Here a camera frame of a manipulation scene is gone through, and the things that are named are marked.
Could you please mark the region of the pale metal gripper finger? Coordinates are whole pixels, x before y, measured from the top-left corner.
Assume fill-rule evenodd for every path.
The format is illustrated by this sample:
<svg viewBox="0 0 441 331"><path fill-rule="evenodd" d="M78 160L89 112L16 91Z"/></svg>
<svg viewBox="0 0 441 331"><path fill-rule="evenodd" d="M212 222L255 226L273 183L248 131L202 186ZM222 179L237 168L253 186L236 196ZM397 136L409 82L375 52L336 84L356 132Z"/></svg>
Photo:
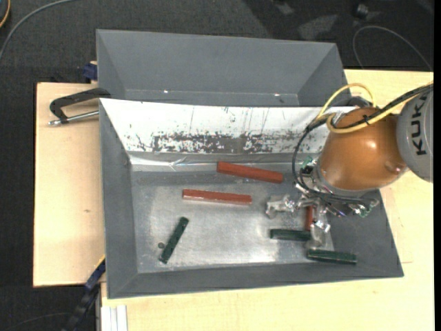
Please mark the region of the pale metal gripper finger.
<svg viewBox="0 0 441 331"><path fill-rule="evenodd" d="M293 213L300 209L297 201L294 201L289 194L270 196L265 204L265 214L274 219L279 212Z"/></svg>
<svg viewBox="0 0 441 331"><path fill-rule="evenodd" d="M313 218L312 223L309 225L309 248L316 249L326 247L330 229L331 225L326 215L319 215L318 218Z"/></svg>

